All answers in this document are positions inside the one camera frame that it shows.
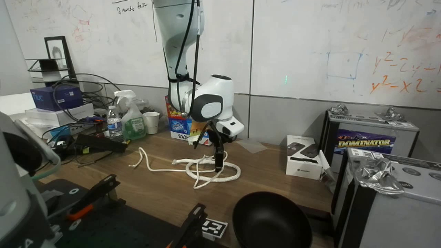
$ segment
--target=paper cup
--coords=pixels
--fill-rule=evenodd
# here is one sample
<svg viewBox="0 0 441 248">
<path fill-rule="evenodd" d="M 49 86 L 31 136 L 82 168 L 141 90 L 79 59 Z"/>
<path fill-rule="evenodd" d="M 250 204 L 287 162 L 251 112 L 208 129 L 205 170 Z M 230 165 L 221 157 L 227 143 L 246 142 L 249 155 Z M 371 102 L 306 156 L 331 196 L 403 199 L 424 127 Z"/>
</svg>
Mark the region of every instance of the paper cup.
<svg viewBox="0 0 441 248">
<path fill-rule="evenodd" d="M 158 132 L 159 113 L 145 112 L 142 114 L 147 127 L 148 134 L 155 134 Z"/>
</svg>

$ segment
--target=plastic bottle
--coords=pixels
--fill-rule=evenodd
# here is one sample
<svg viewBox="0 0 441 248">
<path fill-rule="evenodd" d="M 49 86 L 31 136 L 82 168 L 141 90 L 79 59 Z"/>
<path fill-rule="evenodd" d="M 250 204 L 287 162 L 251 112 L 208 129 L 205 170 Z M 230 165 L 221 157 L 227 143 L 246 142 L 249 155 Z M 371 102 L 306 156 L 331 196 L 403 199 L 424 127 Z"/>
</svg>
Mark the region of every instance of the plastic bottle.
<svg viewBox="0 0 441 248">
<path fill-rule="evenodd" d="M 123 124 L 115 106 L 109 106 L 109 113 L 107 114 L 107 129 L 109 130 L 111 140 L 117 142 L 126 141 L 123 133 Z"/>
<path fill-rule="evenodd" d="M 115 91 L 115 96 L 127 98 L 126 106 L 128 111 L 121 119 L 123 123 L 124 137 L 131 140 L 145 137 L 146 127 L 144 124 L 144 117 L 133 102 L 136 97 L 135 93 L 132 90 L 119 90 Z"/>
</svg>

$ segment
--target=photo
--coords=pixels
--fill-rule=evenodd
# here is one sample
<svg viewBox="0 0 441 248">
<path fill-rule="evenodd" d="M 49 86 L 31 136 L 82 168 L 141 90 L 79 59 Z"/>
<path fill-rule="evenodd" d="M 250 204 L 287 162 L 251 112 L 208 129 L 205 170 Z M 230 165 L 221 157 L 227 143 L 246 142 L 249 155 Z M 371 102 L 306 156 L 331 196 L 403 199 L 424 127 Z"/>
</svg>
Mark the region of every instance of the photo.
<svg viewBox="0 0 441 248">
<path fill-rule="evenodd" d="M 66 56 L 64 55 L 64 47 L 62 40 L 49 40 L 47 41 L 47 47 L 49 49 L 49 58 L 56 59 L 59 70 L 67 69 Z"/>
</svg>

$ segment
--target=wooden table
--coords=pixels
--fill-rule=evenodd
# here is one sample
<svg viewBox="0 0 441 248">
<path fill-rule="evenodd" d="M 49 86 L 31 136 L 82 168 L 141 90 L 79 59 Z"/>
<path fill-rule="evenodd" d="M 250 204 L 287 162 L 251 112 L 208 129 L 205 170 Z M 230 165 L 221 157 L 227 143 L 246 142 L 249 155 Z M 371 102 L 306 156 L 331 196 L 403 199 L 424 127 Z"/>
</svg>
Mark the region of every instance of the wooden table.
<svg viewBox="0 0 441 248">
<path fill-rule="evenodd" d="M 63 165 L 55 174 L 42 179 L 43 183 L 64 178 L 86 188 L 91 188 L 108 174 L 116 174 L 121 185 L 118 196 L 127 205 L 180 226 L 196 203 L 207 206 L 209 218 L 228 222 L 228 229 L 220 242 L 228 247 L 239 247 L 232 228 L 232 212 L 236 202 L 244 195 L 256 191 L 270 191 L 286 196 L 295 203 L 318 210 L 330 211 L 331 193 L 319 181 L 285 175 L 286 151 L 284 148 L 264 144 L 268 149 L 251 154 L 237 143 L 225 144 L 228 162 L 238 165 L 242 174 L 236 181 L 210 183 L 194 190 L 194 180 L 186 173 L 151 172 L 145 159 L 138 168 L 130 168 L 139 160 L 138 147 L 144 148 L 153 169 L 184 169 L 183 165 L 171 165 L 174 159 L 201 158 L 212 155 L 213 146 L 200 145 L 196 150 L 185 141 L 172 139 L 169 132 L 148 135 L 133 141 L 124 154 L 112 154 L 96 164 L 77 168 L 77 163 Z M 79 158 L 88 162 L 105 153 Z M 235 171 L 227 167 L 223 175 Z M 332 247 L 330 237 L 314 236 L 312 247 Z"/>
</svg>

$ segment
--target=whiteboard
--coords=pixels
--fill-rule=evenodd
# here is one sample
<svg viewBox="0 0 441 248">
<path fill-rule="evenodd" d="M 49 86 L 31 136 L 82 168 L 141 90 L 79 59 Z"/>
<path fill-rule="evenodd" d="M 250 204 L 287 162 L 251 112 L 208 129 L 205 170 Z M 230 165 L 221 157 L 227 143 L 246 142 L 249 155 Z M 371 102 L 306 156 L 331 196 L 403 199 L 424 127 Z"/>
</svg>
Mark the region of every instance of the whiteboard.
<svg viewBox="0 0 441 248">
<path fill-rule="evenodd" d="M 441 108 L 441 0 L 255 0 L 251 94 Z"/>
<path fill-rule="evenodd" d="M 168 87 L 152 0 L 6 0 L 26 59 L 47 58 L 44 37 L 65 36 L 77 73 L 114 83 Z M 223 74 L 248 93 L 252 1 L 204 0 L 198 81 Z M 187 55 L 193 76 L 194 47 Z"/>
</svg>

